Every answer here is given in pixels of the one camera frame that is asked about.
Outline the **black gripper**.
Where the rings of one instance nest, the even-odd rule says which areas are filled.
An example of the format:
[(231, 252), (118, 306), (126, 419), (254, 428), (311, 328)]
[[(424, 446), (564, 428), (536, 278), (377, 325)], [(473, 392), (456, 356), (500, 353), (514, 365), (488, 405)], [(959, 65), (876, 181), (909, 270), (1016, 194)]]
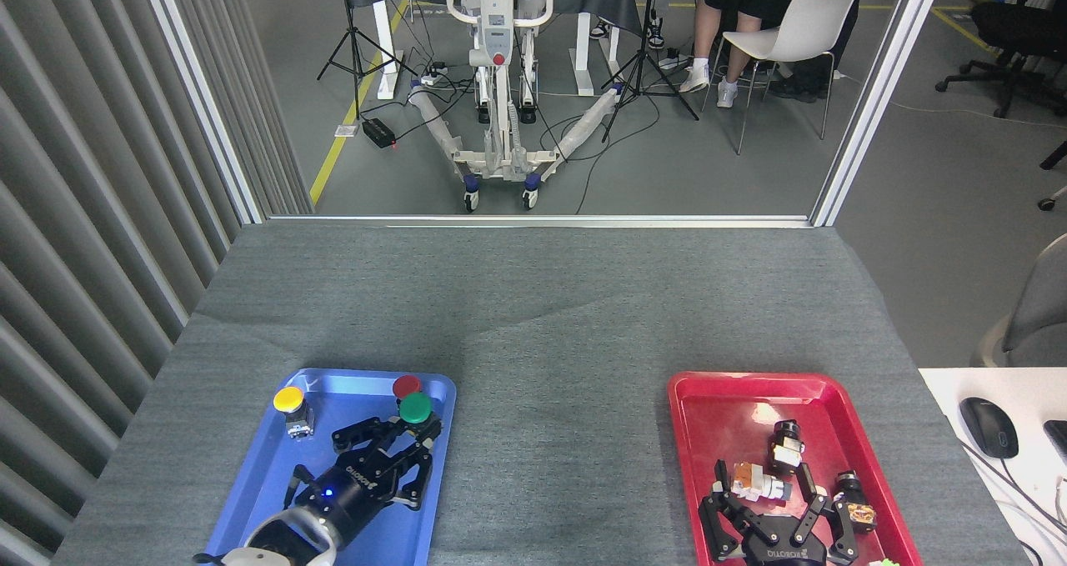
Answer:
[[(388, 449), (401, 433), (410, 434), (413, 442), (389, 455)], [(340, 453), (336, 463), (296, 497), (293, 507), (323, 520), (338, 546), (352, 543), (392, 502), (423, 508), (432, 449), (440, 434), (441, 423), (412, 424), (401, 418), (366, 418), (335, 430), (333, 451)], [(359, 449), (364, 444), (366, 449)], [(415, 478), (397, 490), (397, 479), (412, 468), (417, 470)]]
[[(704, 528), (704, 538), (708, 556), (716, 563), (727, 559), (743, 559), (747, 565), (824, 565), (824, 562), (853, 563), (859, 556), (849, 508), (849, 486), (839, 486), (839, 492), (831, 498), (821, 493), (808, 463), (800, 463), (796, 471), (796, 483), (807, 502), (800, 524), (770, 522), (766, 539), (759, 536), (751, 526), (754, 517), (746, 505), (728, 490), (728, 472), (724, 460), (717, 460), (716, 481), (700, 501), (699, 517)], [(742, 544), (724, 532), (720, 517), (742, 532)], [(825, 517), (831, 526), (834, 543), (829, 547), (812, 534), (812, 528), (819, 517)]]

